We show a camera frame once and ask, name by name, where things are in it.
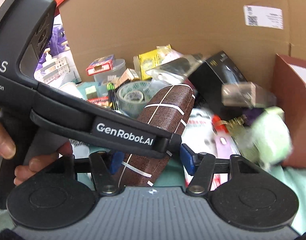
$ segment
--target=gray gripper base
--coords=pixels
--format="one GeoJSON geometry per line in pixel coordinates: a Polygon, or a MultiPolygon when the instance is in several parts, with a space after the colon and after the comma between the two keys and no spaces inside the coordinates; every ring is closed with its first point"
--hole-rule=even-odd
{"type": "Polygon", "coordinates": [[[17,226],[25,240],[294,240],[289,227],[251,232],[221,220],[205,199],[189,197],[180,187],[126,187],[103,197],[83,220],[56,230],[17,226]]]}

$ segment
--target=human hand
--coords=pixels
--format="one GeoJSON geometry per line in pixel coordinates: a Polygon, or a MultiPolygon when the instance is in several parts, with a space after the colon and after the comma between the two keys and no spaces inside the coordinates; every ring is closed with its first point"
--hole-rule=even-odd
{"type": "Polygon", "coordinates": [[[15,143],[0,123],[0,156],[4,159],[11,159],[15,155],[15,143]]]}
{"type": "Polygon", "coordinates": [[[49,155],[40,155],[33,157],[29,161],[27,166],[17,166],[15,168],[15,179],[14,184],[16,186],[20,185],[22,182],[26,181],[28,178],[32,177],[35,173],[44,169],[46,166],[50,165],[52,162],[56,161],[59,158],[59,153],[61,155],[72,155],[72,145],[70,142],[66,142],[60,148],[57,149],[55,153],[49,155]]]}

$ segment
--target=black box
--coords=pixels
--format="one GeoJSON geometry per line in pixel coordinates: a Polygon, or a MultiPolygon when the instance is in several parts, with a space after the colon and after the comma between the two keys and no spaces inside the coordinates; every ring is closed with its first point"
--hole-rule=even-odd
{"type": "Polygon", "coordinates": [[[247,82],[224,51],[208,58],[188,79],[206,101],[208,107],[222,120],[228,121],[242,115],[241,107],[224,106],[222,103],[223,84],[247,82]]]}

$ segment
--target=brown box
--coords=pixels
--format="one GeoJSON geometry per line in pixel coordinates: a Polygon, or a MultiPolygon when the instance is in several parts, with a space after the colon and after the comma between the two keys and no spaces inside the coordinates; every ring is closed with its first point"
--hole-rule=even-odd
{"type": "Polygon", "coordinates": [[[306,61],[277,55],[272,92],[285,112],[294,148],[283,165],[306,168],[306,61]]]}
{"type": "Polygon", "coordinates": [[[306,0],[66,0],[60,13],[82,81],[92,80],[85,69],[96,58],[115,54],[130,68],[134,55],[164,44],[183,54],[224,50],[266,89],[276,53],[306,59],[306,0]],[[244,5],[281,9],[283,29],[247,26],[244,5]]]}

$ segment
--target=brown small box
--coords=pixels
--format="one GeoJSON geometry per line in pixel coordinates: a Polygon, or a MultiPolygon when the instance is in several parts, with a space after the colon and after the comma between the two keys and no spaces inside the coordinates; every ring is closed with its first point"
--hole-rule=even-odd
{"type": "Polygon", "coordinates": [[[306,168],[306,61],[277,55],[272,92],[285,112],[294,148],[283,166],[306,168]]]}

